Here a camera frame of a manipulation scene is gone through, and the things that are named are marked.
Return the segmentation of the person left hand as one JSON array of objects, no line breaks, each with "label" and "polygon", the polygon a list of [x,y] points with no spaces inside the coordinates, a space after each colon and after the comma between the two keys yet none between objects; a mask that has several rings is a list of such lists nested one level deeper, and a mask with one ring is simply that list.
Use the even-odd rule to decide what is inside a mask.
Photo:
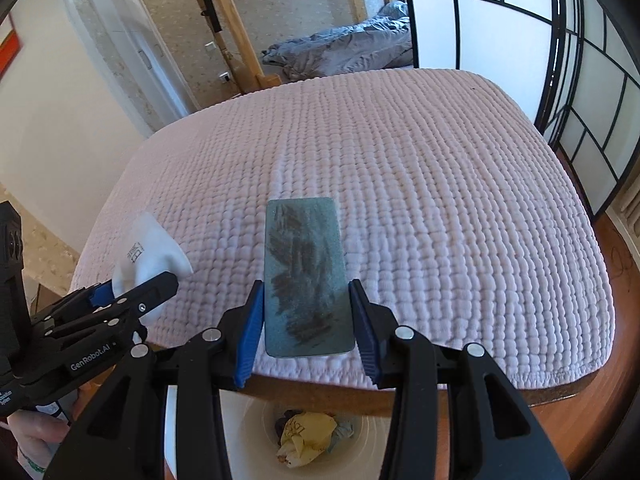
[{"label": "person left hand", "polygon": [[30,478],[42,479],[62,443],[73,416],[55,405],[42,410],[18,410],[8,417],[9,430],[17,443],[17,461]]}]

